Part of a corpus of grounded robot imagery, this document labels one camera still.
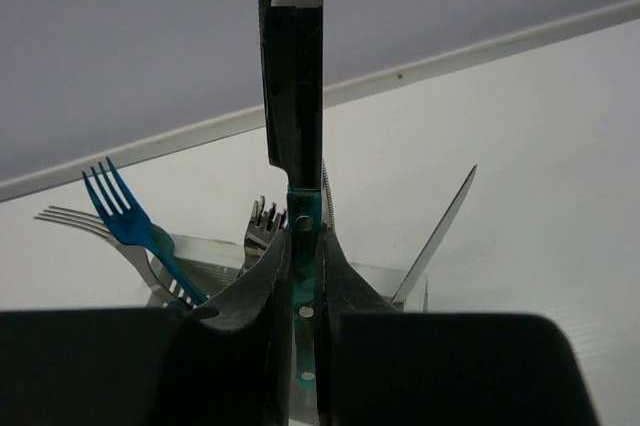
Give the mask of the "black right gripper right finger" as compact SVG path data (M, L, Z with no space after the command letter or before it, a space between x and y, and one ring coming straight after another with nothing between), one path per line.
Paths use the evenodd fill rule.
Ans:
M384 328L400 312L349 264L335 232L316 247L314 355L322 425L356 424L382 384Z

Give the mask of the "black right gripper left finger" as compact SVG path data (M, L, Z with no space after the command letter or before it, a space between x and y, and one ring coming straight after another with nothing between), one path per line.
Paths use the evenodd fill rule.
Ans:
M274 286L244 289L239 283L258 263L206 303L217 315L200 320L196 357L202 383L188 395L189 417L204 425L286 425L292 363L292 272L290 234L281 230L261 260L276 246L289 251L286 275Z

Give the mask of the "silver fork black riveted handle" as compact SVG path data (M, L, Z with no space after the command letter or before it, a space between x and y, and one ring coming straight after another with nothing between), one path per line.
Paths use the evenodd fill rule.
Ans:
M244 236L244 262L238 276L245 274L261 259L277 232L286 226L286 209L279 210L276 203L267 209L264 196L254 202Z

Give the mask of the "silver knife pink handle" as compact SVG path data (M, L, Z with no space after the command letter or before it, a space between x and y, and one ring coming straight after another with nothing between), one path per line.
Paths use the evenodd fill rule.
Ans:
M429 239L421 249L419 255L415 259L411 268L401 281L398 289L391 297L390 302L394 306L398 306L401 303L405 303L409 298L409 295L418 284L420 278L426 270L427 265L433 258L435 252L438 247L442 243L444 237L449 231L453 221L455 220L459 210L461 209L462 204L464 203L469 190L474 181L478 165L474 165L469 171L467 177L459 188L458 192L454 196L452 202L446 209L443 217L438 222L437 226L431 233Z

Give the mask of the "silver fork teal marbled handle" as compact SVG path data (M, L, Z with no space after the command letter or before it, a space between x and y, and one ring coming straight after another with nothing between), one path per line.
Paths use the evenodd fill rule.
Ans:
M162 304L169 304L176 299L151 267L146 250L142 246L124 245L119 242L98 216L74 209L48 206L39 212L35 219L73 227L97 236L114 247L134 267L152 295Z

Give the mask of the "all blue fork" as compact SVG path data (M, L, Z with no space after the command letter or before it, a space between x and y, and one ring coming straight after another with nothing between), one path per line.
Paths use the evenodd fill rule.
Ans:
M99 161L100 171L91 166L92 179L85 172L82 172L82 178L91 202L108 230L124 245L142 246L151 252L193 303L196 306L203 304L207 296L182 271L173 251L155 241L150 217L135 199L112 160L106 157L105 161L110 172Z

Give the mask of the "silver knife teal marbled handle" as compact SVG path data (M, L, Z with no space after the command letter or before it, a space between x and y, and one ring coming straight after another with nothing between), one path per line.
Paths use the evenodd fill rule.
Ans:
M295 377L316 386L314 292L322 225L324 0L258 0L268 157L288 179Z

